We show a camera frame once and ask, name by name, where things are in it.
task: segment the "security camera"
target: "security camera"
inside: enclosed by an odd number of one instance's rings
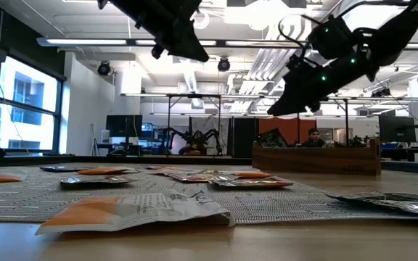
[[[112,73],[110,69],[110,62],[109,61],[101,61],[101,64],[98,67],[98,74],[101,76],[108,76]]]
[[[222,57],[221,58],[221,61],[218,62],[217,68],[218,68],[218,71],[219,72],[223,72],[223,73],[226,72],[226,71],[228,71],[228,70],[230,70],[230,62],[229,62],[229,59],[226,58],[226,57]]]

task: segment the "gray woven mat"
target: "gray woven mat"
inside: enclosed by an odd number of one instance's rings
[[[120,188],[62,191],[59,188],[60,179],[75,176],[75,173],[47,173],[37,167],[11,167],[10,170],[13,173],[26,173],[28,176],[22,182],[0,183],[2,222],[44,222],[85,196],[124,196],[166,189],[184,193],[191,187],[206,191],[232,213],[238,224],[414,218],[401,212],[352,207],[330,199],[317,188],[300,183],[280,190],[216,191],[206,183],[181,183],[160,175],[137,173],[133,174],[133,178],[138,181]]]

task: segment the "foil packet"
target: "foil packet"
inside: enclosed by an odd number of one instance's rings
[[[61,189],[87,189],[98,187],[122,186],[136,181],[126,175],[95,175],[95,176],[77,176],[63,178],[60,182]]]
[[[157,170],[149,170],[149,174],[160,174],[160,175],[170,175],[170,174],[197,174],[203,173],[206,170],[193,170],[193,169],[184,169],[180,167],[162,167]]]
[[[271,189],[293,185],[293,182],[281,178],[237,179],[232,181],[210,181],[214,186],[225,188]]]
[[[363,193],[345,196],[327,195],[344,202],[373,204],[380,207],[418,214],[418,195],[402,193]]]
[[[53,173],[76,172],[80,170],[89,170],[91,167],[69,167],[69,166],[43,166],[41,170]]]
[[[168,175],[171,178],[175,178],[178,181],[183,182],[208,182],[208,181],[232,181],[237,179],[235,175],[224,175],[224,174],[211,174],[211,173],[174,173]]]

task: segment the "white printed wrapper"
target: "white printed wrapper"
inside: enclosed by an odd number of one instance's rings
[[[119,231],[153,222],[177,222],[212,215],[225,215],[234,225],[230,212],[201,190],[187,194],[174,190],[124,197],[83,198],[46,221],[36,235],[67,231]]]

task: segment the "wooden table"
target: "wooden table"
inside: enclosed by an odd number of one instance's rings
[[[340,193],[418,194],[416,173],[383,171],[378,178],[276,174]],[[234,228],[150,224],[117,233],[34,236],[38,226],[0,223],[0,260],[418,260],[418,223],[409,221],[337,220]]]

